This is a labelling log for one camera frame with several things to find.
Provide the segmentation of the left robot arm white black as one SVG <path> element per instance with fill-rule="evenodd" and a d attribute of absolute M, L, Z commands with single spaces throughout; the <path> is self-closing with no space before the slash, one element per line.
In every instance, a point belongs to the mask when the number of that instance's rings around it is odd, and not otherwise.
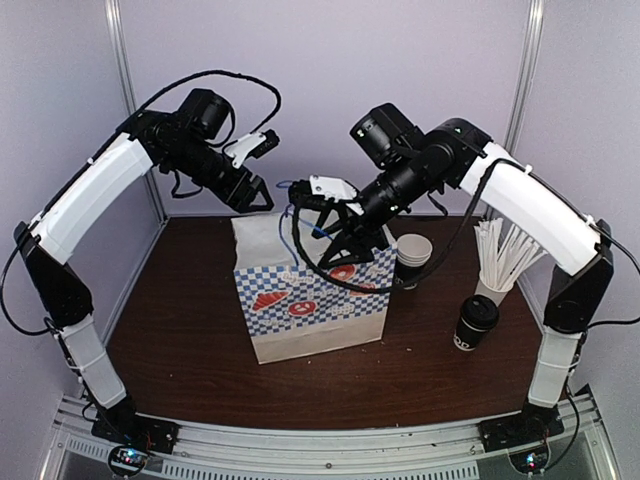
<path fill-rule="evenodd" d="M 278 134 L 260 123 L 220 142 L 231 115 L 229 102 L 207 89 L 192 90 L 170 112 L 144 104 L 48 205 L 15 229 L 14 254 L 43 304 L 44 333 L 58 341 L 106 429 L 123 444 L 137 442 L 144 424 L 97 330 L 93 295 L 74 269 L 75 255 L 121 195 L 154 169 L 188 178 L 236 213 L 271 210 L 266 183 L 247 162 L 275 148 Z"/>

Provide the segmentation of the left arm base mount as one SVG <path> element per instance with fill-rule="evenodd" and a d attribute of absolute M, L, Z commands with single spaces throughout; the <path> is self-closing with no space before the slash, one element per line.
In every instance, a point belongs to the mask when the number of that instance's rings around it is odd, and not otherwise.
<path fill-rule="evenodd" d="M 179 425 L 175 422 L 139 415 L 130 418 L 99 415 L 91 428 L 94 437 L 163 454 L 173 452 L 178 433 Z"/>

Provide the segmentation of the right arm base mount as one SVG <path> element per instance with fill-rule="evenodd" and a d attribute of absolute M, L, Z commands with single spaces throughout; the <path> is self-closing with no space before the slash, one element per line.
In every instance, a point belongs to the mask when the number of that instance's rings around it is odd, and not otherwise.
<path fill-rule="evenodd" d="M 479 434 L 485 452 L 512 449 L 531 443 L 540 443 L 549 436 L 565 431 L 559 417 L 525 416 L 523 413 L 482 421 Z"/>

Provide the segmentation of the stack of paper coffee cups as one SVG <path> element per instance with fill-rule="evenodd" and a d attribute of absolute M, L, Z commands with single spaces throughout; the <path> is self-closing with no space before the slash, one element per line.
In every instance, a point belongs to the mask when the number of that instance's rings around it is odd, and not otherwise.
<path fill-rule="evenodd" d="M 394 271 L 394 283 L 404 290 L 417 286 L 412 279 L 425 268 L 433 253 L 431 241 L 419 234 L 408 233 L 397 240 L 397 256 Z"/>

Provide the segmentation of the blue checkered paper bag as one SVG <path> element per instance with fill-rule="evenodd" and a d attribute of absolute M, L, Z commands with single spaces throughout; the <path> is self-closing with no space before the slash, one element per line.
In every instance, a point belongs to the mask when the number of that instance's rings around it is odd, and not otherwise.
<path fill-rule="evenodd" d="M 384 331 L 396 241 L 388 228 L 372 259 L 314 273 L 293 242 L 293 209 L 237 217 L 234 279 L 259 363 L 267 364 L 375 342 Z"/>

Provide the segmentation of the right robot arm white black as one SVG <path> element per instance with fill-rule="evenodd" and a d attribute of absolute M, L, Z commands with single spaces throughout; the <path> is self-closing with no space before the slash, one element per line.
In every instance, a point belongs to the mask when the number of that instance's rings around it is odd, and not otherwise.
<path fill-rule="evenodd" d="M 579 342 L 613 277 L 608 224 L 579 212 L 467 120 L 451 118 L 424 133 L 385 103 L 359 120 L 350 135 L 381 172 L 361 191 L 339 178 L 310 176 L 321 216 L 339 215 L 326 230 L 334 239 L 321 268 L 332 267 L 340 251 L 349 252 L 354 263 L 369 261 L 383 225 L 445 187 L 498 210 L 555 260 L 533 378 L 512 423 L 519 440 L 535 440 L 551 424 Z"/>

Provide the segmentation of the black plastic cup lid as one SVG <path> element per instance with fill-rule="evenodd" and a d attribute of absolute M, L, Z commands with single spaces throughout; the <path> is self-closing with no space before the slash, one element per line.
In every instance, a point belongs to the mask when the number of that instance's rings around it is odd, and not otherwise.
<path fill-rule="evenodd" d="M 488 298 L 473 295 L 464 300 L 460 310 L 461 318 L 477 329 L 491 329 L 499 321 L 499 309 Z"/>

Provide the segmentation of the single black paper coffee cup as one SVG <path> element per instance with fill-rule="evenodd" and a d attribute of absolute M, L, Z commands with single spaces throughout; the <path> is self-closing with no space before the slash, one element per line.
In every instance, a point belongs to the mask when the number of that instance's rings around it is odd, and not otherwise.
<path fill-rule="evenodd" d="M 453 335 L 454 345 L 462 351 L 473 351 L 499 321 L 498 306 L 484 295 L 473 295 L 460 307 Z"/>

